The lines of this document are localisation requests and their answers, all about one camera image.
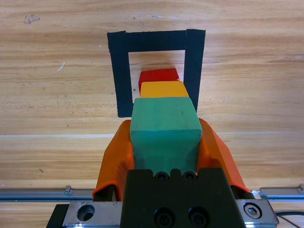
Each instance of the wooden block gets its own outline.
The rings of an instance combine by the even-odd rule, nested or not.
[[[143,82],[141,97],[184,97],[188,96],[183,82]]]
[[[138,81],[139,92],[143,82],[179,81],[179,75],[175,68],[142,71]]]
[[[189,97],[137,98],[130,137],[136,169],[196,171],[202,128]]]

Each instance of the cable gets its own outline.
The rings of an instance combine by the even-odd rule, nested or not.
[[[276,211],[275,214],[277,216],[288,216],[288,215],[302,215],[302,216],[304,216],[304,211],[284,210],[284,211]]]
[[[286,218],[284,218],[284,217],[282,217],[282,216],[278,216],[278,217],[281,218],[281,219],[284,219],[286,222],[290,223],[291,225],[293,225],[293,226],[296,227],[296,228],[301,228],[300,226],[296,225],[296,224],[293,223],[292,221],[290,221],[290,220],[288,220],[288,219],[286,219]]]
[[[275,214],[285,220],[286,222],[290,223],[291,225],[293,225],[296,228],[301,228],[300,226],[296,225],[295,223],[293,223],[292,221],[284,218],[283,216],[290,216],[290,215],[301,215],[304,216],[304,211],[298,211],[298,210],[282,210],[282,211],[276,211]]]

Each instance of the wood grain surface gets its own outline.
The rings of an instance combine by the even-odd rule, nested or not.
[[[193,28],[206,30],[198,115],[247,187],[304,183],[303,12],[302,0],[1,0],[0,188],[94,188],[123,121],[107,32]],[[183,79],[184,51],[129,58],[133,98],[142,70]],[[1,203],[0,227],[43,228],[54,205]]]

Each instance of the black tape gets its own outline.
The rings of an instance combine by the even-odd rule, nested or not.
[[[118,117],[131,117],[133,110],[129,52],[185,50],[184,84],[193,102],[198,107],[200,75],[205,45],[205,31],[108,33]]]
[[[184,85],[193,103],[195,111],[198,109],[200,95],[200,75],[203,62],[205,31],[187,29]]]

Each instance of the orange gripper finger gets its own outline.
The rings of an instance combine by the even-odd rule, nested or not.
[[[199,146],[197,172],[201,168],[221,167],[224,169],[231,186],[236,186],[245,192],[250,192],[250,190],[245,187],[228,147],[206,121],[199,119],[199,122],[203,130],[203,135]]]
[[[127,172],[134,169],[130,125],[131,120],[123,121],[106,148],[93,198],[97,192],[114,185],[118,200],[123,200]]]

